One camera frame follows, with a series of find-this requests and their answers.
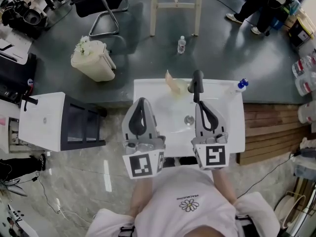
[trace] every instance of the red label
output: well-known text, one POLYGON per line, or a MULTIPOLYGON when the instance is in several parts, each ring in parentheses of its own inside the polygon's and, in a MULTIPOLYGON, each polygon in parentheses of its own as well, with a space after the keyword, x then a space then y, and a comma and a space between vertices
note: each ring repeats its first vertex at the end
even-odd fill
POLYGON ((304 83, 304 86, 305 86, 305 89, 307 90, 307 92, 311 92, 311 88, 307 82, 304 83))
POLYGON ((299 71, 303 70, 303 65, 302 65, 301 60, 298 61, 298 69, 299 69, 299 71))

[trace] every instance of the sink drain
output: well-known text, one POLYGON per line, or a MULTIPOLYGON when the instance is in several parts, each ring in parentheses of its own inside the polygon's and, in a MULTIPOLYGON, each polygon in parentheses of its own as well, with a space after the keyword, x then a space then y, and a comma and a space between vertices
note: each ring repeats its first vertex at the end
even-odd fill
POLYGON ((193 125, 194 124, 194 117, 193 116, 190 116, 190 115, 187 115, 185 118, 184 118, 184 123, 186 125, 193 125))

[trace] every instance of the white sink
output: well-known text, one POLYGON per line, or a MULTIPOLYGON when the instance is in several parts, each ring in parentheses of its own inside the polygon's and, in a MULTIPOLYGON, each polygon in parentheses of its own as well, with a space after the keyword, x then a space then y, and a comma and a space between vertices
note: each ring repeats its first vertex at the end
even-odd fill
MULTIPOLYGON (((245 122, 242 95, 228 98, 227 89, 237 81, 204 79, 204 93, 200 100, 210 103, 225 118, 228 128, 229 153, 241 153, 245 150, 245 122)), ((134 101, 146 98, 153 109, 157 121, 157 130, 166 136, 166 157, 194 156, 191 140, 195 135, 195 125, 185 123, 186 116, 195 118, 196 103, 189 92, 175 97, 164 79, 140 79, 134 81, 134 101)))

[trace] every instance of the white shoe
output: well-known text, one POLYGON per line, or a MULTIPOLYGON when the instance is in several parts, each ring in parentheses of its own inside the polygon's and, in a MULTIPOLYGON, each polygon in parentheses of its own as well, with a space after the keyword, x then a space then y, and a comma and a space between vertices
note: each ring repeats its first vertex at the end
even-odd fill
POLYGON ((233 14, 227 13, 227 14, 226 14, 226 17, 227 17, 229 20, 232 20, 232 21, 234 21, 234 22, 236 22, 236 23, 242 24, 242 22, 239 21, 239 20, 237 20, 233 14))
POLYGON ((254 34, 256 34, 256 35, 259 35, 259 34, 261 34, 262 32, 260 32, 259 30, 258 30, 258 28, 257 27, 253 27, 253 28, 251 28, 251 31, 254 33, 254 34))

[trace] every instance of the wooden plank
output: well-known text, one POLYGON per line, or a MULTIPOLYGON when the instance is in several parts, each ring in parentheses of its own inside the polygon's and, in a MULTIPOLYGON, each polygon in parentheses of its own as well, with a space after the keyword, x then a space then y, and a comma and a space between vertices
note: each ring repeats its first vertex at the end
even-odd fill
POLYGON ((299 105, 270 105, 270 104, 244 104, 245 112, 262 112, 262 111, 297 111, 299 105))
POLYGON ((288 131, 247 137, 246 143, 255 142, 255 141, 263 141, 263 140, 270 140, 270 139, 283 137, 283 136, 294 134, 294 133, 304 133, 305 134, 306 132, 308 133, 309 131, 310 131, 309 126, 302 126, 302 127, 296 128, 296 129, 288 130, 288 131))
POLYGON ((248 150, 253 150, 253 149, 258 149, 258 148, 269 147, 269 146, 277 145, 277 144, 280 144, 283 142, 292 141, 295 139, 302 140, 306 134, 307 134, 307 132, 305 134, 304 133, 294 133, 294 134, 286 135, 283 137, 278 137, 275 139, 246 143, 245 150, 248 151, 248 150))
POLYGON ((245 120, 296 117, 297 111, 244 112, 245 120))
POLYGON ((286 117, 286 118, 263 118, 255 120, 246 120, 246 128, 265 127, 279 124, 289 124, 298 122, 298 117, 286 117))
POLYGON ((251 163, 255 163, 255 162, 259 162, 259 161, 263 161, 263 160, 267 160, 267 159, 271 159, 273 157, 277 157, 280 155, 283 155, 287 152, 291 152, 293 150, 296 150, 297 147, 299 146, 299 143, 296 145, 292 145, 286 148, 282 148, 267 154, 263 154, 263 155, 258 155, 258 156, 253 156, 253 157, 248 157, 248 158, 240 158, 240 161, 238 162, 240 165, 248 165, 251 163))
POLYGON ((248 151, 245 151, 244 153, 242 153, 240 157, 241 158, 248 158, 248 157, 254 157, 254 156, 258 156, 258 155, 267 154, 267 153, 270 153, 270 152, 273 152, 276 150, 287 148, 287 147, 292 146, 292 145, 297 145, 301 141, 302 141, 302 138, 299 138, 299 139, 286 141, 286 142, 276 144, 273 146, 269 146, 269 147, 248 150, 248 151))
POLYGON ((273 126, 259 127, 259 128, 247 128, 246 137, 257 136, 257 135, 268 134, 268 133, 282 132, 282 131, 296 129, 301 126, 304 126, 304 125, 302 125, 300 122, 296 122, 296 123, 291 123, 291 124, 280 124, 280 125, 273 125, 273 126))

